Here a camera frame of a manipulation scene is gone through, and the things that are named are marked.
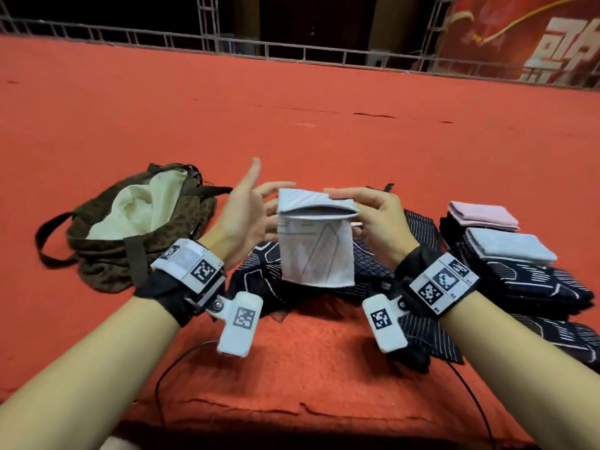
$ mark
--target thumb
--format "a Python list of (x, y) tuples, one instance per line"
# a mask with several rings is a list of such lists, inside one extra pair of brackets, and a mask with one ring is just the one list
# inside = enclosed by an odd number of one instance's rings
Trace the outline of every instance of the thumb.
[(262, 166), (260, 164), (260, 159), (252, 158), (252, 166), (250, 166), (248, 172), (246, 173), (246, 175), (244, 175), (244, 178), (242, 178), (241, 181), (237, 184), (236, 189), (241, 189), (243, 191), (248, 192), (252, 191), (260, 177), (261, 167)]
[(355, 202), (355, 204), (356, 209), (358, 210), (358, 216), (356, 217), (357, 221), (360, 221), (363, 224), (369, 224), (377, 218), (378, 210), (363, 205), (362, 203)]

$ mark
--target olive green bag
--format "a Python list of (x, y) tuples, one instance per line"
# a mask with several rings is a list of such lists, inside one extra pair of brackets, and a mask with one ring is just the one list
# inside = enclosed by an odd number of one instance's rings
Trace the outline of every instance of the olive green bag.
[[(90, 228), (106, 218), (117, 194), (130, 185), (147, 184), (154, 175), (169, 170), (187, 173), (169, 222), (145, 235), (121, 240), (87, 240)], [(150, 264), (179, 238), (197, 239), (214, 215), (215, 196), (228, 194), (231, 188), (205, 186), (202, 175), (191, 164), (150, 164), (146, 172), (128, 177), (75, 210), (58, 215), (43, 224), (35, 234), (35, 246), (41, 262), (48, 268), (63, 268), (78, 263), (78, 273), (89, 286), (100, 292), (116, 293), (143, 284)], [(75, 251), (66, 259), (42, 252), (46, 241), (62, 223), (72, 218), (66, 231), (69, 247)]]

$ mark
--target black cable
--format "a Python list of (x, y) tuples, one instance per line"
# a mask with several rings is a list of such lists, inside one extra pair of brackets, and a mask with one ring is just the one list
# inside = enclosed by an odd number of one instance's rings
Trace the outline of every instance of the black cable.
[(154, 401), (156, 401), (156, 407), (158, 409), (158, 416), (160, 417), (160, 425), (161, 427), (164, 428), (164, 415), (163, 415), (163, 409), (160, 405), (160, 398), (158, 396), (158, 389), (160, 388), (160, 383), (163, 381), (164, 377), (169, 374), (169, 371), (173, 369), (173, 367), (181, 362), (185, 357), (187, 357), (188, 355), (190, 355), (193, 351), (195, 351), (198, 348), (201, 348), (202, 346), (204, 346), (205, 344), (210, 344), (210, 343), (218, 343), (218, 340), (210, 340), (210, 341), (204, 341), (201, 342), (200, 344), (197, 344), (194, 347), (189, 348), (188, 350), (186, 350), (183, 354), (181, 354), (180, 356), (178, 356), (176, 358), (176, 360), (171, 363), (169, 365), (169, 368), (167, 368), (160, 376), (160, 378), (158, 379), (158, 382), (156, 383), (156, 386), (154, 387)]
[[(426, 341), (426, 340), (424, 340), (422, 338), (411, 336), (411, 335), (406, 335), (406, 337), (407, 338), (414, 338), (414, 339), (419, 340), (419, 341), (421, 341), (421, 342), (423, 342), (425, 344), (428, 344), (432, 349), (435, 350), (435, 347), (429, 341)], [(494, 439), (494, 435), (491, 433), (490, 423), (487, 421), (487, 417), (485, 416), (485, 412), (484, 412), (483, 408), (481, 407), (481, 404), (479, 403), (479, 401), (477, 401), (477, 397), (475, 396), (475, 393), (473, 393), (473, 391), (470, 389), (470, 387), (467, 384), (467, 382), (465, 381), (465, 379), (463, 379), (463, 377), (460, 375), (460, 373), (457, 371), (457, 369), (452, 365), (452, 363), (450, 363), (448, 360), (446, 360), (446, 363), (448, 364), (449, 367), (452, 368), (452, 370), (454, 371), (454, 374), (456, 374), (458, 376), (458, 378), (460, 379), (460, 381), (462, 382), (462, 384), (464, 385), (464, 387), (467, 389), (467, 392), (469, 392), (469, 394), (471, 395), (471, 398), (473, 398), (473, 401), (475, 401), (475, 405), (479, 409), (479, 413), (481, 414), (481, 417), (484, 419), (485, 429), (487, 430), (488, 437), (490, 438), (491, 448), (492, 448), (492, 450), (496, 450), (496, 439)]]

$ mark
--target right hand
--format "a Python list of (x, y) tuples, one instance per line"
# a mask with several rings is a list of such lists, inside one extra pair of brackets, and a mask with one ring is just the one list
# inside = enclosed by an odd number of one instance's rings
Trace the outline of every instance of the right hand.
[(353, 235), (362, 238), (379, 263), (392, 272), (419, 246), (395, 194), (370, 188), (326, 188), (323, 191), (332, 199), (356, 202), (356, 220), (362, 223), (362, 228), (352, 227)]

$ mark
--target red floor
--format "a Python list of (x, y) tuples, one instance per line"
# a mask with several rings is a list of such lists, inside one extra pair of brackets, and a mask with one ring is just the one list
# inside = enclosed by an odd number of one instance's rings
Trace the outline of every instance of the red floor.
[[(394, 182), (405, 207), (434, 219), (449, 200), (503, 204), (600, 293), (598, 93), (43, 39), (0, 37), (0, 56), (0, 399), (131, 295), (44, 269), (37, 227), (149, 162), (191, 162), (217, 185), (253, 155), (264, 180), (307, 189)], [(57, 234), (48, 252), (66, 251)], [(600, 330), (597, 309), (575, 320)], [(128, 417), (156, 423), (158, 374), (220, 329), (206, 316), (186, 327)], [(459, 370), (494, 435), (529, 441)], [(245, 359), (191, 356), (163, 388), (172, 426), (486, 439), (447, 366), (423, 376), (387, 362), (362, 310), (330, 297), (263, 319)]]

